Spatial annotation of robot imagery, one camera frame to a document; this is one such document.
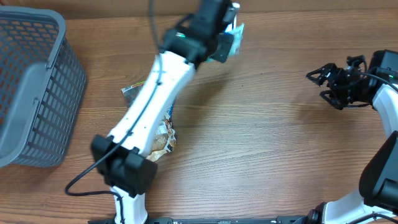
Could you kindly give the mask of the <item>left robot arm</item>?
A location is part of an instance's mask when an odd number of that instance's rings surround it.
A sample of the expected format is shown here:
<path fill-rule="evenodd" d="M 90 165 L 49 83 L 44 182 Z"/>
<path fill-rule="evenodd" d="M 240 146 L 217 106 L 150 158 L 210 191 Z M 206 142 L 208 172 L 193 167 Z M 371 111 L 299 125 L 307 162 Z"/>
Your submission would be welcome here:
<path fill-rule="evenodd" d="M 138 96 L 108 136 L 96 135 L 91 153 L 96 170 L 114 197 L 111 223 L 145 223 L 145 192 L 157 164 L 147 159 L 169 106 L 209 58 L 224 63 L 232 48 L 240 5 L 230 0 L 202 1 L 198 10 L 168 29 L 158 45 L 150 74 Z"/>

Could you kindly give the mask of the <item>green red snack bag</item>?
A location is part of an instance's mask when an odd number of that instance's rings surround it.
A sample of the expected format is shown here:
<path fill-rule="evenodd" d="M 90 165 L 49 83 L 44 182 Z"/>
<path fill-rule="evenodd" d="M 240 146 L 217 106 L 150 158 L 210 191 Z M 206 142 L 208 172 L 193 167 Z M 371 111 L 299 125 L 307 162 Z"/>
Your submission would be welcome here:
<path fill-rule="evenodd" d="M 124 100 L 126 102 L 126 106 L 129 108 L 136 97 L 138 96 L 141 88 L 144 86 L 145 81 L 141 81 L 138 83 L 135 83 L 133 85 L 129 85 L 127 87 L 124 87 L 121 89 L 121 92 L 123 94 Z"/>

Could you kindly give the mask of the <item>teal white snack packet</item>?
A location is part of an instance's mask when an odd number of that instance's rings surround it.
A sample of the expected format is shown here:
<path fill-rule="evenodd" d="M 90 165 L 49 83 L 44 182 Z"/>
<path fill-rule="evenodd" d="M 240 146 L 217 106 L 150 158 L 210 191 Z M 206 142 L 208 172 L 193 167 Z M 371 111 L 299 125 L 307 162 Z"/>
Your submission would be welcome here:
<path fill-rule="evenodd" d="M 244 32 L 244 26 L 245 24 L 242 23 L 239 26 L 232 25 L 230 24 L 225 32 L 232 34 L 234 36 L 233 44 L 231 46 L 231 49 L 229 51 L 228 57 L 232 57 L 234 55 L 237 55 L 240 51 L 241 48 L 241 41 L 243 39 L 243 32 Z"/>

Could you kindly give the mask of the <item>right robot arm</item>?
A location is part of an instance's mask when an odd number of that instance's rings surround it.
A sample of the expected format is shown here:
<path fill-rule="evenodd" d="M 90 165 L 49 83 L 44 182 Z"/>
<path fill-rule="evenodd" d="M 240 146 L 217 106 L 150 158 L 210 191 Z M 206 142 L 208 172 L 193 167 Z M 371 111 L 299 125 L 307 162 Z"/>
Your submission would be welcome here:
<path fill-rule="evenodd" d="M 349 56 L 346 66 L 328 63 L 306 78 L 327 89 L 320 96 L 338 110 L 370 106 L 379 116 L 384 142 L 365 166 L 355 190 L 322 202 L 289 223 L 397 223 L 397 52 L 377 50 L 370 61 Z"/>

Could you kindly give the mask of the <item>blue snack bar wrapper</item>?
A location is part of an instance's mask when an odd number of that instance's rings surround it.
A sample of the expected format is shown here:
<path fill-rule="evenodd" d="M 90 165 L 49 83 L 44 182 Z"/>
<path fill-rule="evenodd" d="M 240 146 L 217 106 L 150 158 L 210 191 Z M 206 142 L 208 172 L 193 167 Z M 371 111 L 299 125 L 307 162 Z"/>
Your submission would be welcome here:
<path fill-rule="evenodd" d="M 174 105 L 171 104 L 171 105 L 169 106 L 168 110 L 167 110 L 167 114 L 168 114 L 169 116 L 172 116 L 173 108 L 174 108 Z"/>

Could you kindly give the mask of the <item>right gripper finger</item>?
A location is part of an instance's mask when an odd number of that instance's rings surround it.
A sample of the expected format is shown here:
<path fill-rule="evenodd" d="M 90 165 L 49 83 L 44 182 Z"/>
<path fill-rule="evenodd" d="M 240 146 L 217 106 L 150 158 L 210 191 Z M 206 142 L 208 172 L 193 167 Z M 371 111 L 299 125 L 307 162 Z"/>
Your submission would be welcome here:
<path fill-rule="evenodd" d="M 321 91 L 320 96 L 335 109 L 342 110 L 344 108 L 331 90 Z"/>
<path fill-rule="evenodd" d="M 337 74 L 338 67 L 335 63 L 326 65 L 306 74 L 306 78 L 318 86 L 322 86 L 325 81 L 330 81 Z"/>

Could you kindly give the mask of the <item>beige brown snack pouch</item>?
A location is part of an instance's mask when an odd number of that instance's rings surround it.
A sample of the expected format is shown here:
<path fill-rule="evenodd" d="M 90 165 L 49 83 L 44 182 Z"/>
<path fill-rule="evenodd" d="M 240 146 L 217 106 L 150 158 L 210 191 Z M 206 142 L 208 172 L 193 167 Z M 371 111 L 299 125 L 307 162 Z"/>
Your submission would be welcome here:
<path fill-rule="evenodd" d="M 165 114 L 157 131 L 155 132 L 154 142 L 151 153 L 146 159 L 155 162 L 164 154 L 172 152 L 177 144 L 175 130 L 172 128 L 172 119 L 169 114 Z"/>

